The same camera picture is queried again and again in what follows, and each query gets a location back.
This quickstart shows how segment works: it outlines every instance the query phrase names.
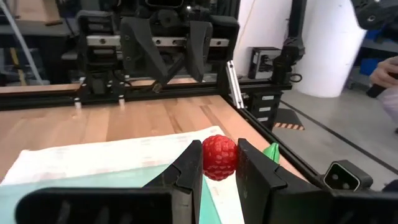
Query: white wall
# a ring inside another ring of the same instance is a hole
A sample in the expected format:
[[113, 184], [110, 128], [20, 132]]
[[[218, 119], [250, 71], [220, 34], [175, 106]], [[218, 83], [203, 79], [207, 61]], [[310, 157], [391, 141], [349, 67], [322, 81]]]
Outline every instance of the white wall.
[[294, 88], [317, 97], [337, 97], [361, 48], [366, 31], [358, 26], [351, 1], [318, 1], [307, 32], [306, 53], [296, 66], [303, 76]]
[[[303, 38], [308, 32], [307, 24], [311, 20], [315, 1], [307, 0]], [[251, 47], [282, 47], [291, 3], [292, 0], [241, 0], [238, 19], [241, 28], [234, 51], [237, 74], [248, 74]]]

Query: white paper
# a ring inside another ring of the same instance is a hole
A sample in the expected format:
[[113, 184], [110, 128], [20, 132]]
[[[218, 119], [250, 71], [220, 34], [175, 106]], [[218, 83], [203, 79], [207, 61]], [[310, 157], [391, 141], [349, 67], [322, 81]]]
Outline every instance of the white paper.
[[[0, 185], [38, 182], [170, 164], [193, 140], [224, 135], [220, 127], [111, 142], [23, 150]], [[222, 223], [244, 223], [235, 175], [217, 182], [205, 178]]]

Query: red raspberry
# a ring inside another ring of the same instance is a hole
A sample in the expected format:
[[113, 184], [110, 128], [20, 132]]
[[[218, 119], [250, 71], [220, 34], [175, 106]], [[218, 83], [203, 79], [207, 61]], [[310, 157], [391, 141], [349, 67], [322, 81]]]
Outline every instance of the red raspberry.
[[203, 170], [205, 175], [221, 181], [232, 175], [237, 164], [237, 146], [226, 136], [210, 136], [203, 141]]

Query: wooden tabletop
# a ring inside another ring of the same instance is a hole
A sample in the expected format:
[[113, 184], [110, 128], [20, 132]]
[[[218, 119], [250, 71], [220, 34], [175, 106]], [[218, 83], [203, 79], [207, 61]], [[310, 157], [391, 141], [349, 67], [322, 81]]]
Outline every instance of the wooden tabletop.
[[[24, 150], [185, 133], [219, 126], [236, 141], [263, 150], [269, 143], [222, 97], [135, 101], [119, 105], [0, 112], [0, 180]], [[280, 164], [304, 177], [285, 158]]]

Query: floor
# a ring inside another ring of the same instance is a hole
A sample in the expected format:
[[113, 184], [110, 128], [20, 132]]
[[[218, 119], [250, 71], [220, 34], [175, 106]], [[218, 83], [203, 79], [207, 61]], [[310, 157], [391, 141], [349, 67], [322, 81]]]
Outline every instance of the floor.
[[[373, 177], [374, 190], [398, 179], [398, 135], [394, 133], [397, 126], [377, 100], [359, 90], [345, 90], [339, 98], [331, 99], [292, 90], [284, 93], [282, 101], [319, 122], [320, 125], [298, 114], [304, 131], [273, 130], [317, 171], [325, 173], [331, 162], [347, 159]], [[283, 103], [280, 107], [289, 108]]]

